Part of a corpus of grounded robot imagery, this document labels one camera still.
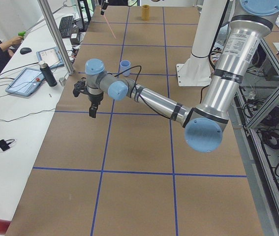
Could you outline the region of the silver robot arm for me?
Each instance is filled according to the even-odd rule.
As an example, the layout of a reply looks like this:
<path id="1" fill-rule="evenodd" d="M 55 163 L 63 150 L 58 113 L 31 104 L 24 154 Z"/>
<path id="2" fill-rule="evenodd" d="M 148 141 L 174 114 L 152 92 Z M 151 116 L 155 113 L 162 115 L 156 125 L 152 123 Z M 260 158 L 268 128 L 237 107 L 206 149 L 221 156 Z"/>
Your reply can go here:
<path id="1" fill-rule="evenodd" d="M 274 27 L 279 15 L 279 0 L 236 1 L 222 54 L 211 67 L 210 55 L 227 8 L 226 0 L 204 1 L 190 57 L 176 65 L 178 86 L 208 87 L 197 106 L 189 108 L 138 84 L 136 80 L 113 75 L 105 70 L 99 59 L 86 62 L 86 75 L 74 85 L 73 95 L 88 96 L 92 118 L 105 94 L 116 101 L 129 97 L 158 115 L 180 123 L 185 130 L 185 141 L 194 150 L 215 150 L 222 142 L 232 99 L 261 39 Z"/>

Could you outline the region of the person's hand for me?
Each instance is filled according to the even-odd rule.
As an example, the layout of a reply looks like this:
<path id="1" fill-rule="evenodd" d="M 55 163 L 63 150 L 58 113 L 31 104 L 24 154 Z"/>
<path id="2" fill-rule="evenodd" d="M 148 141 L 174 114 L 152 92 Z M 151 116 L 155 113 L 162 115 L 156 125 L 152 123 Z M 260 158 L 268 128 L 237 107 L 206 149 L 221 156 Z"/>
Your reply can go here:
<path id="1" fill-rule="evenodd" d="M 19 45 L 22 43 L 23 40 L 24 40 L 23 36 L 15 36 L 9 40 L 9 45 L 10 46 Z"/>

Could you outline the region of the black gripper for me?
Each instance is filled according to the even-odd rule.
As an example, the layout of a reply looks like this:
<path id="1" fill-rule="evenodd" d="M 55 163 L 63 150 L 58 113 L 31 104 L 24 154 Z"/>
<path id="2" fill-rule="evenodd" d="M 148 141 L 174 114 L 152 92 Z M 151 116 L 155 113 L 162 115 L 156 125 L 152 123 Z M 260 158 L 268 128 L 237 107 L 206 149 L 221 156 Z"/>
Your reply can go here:
<path id="1" fill-rule="evenodd" d="M 86 94 L 91 101 L 89 107 L 89 116 L 96 118 L 99 103 L 103 100 L 104 92 L 98 88 L 92 88 L 87 84 L 86 77 L 82 77 L 78 82 L 74 84 L 73 95 L 78 97 L 79 94 Z"/>
<path id="2" fill-rule="evenodd" d="M 105 14 L 106 7 L 107 7 L 108 5 L 109 5 L 109 1 L 108 1 L 108 0 L 102 0 L 102 1 L 101 1 L 101 12 L 100 12 L 101 15 L 104 15 L 104 14 Z"/>

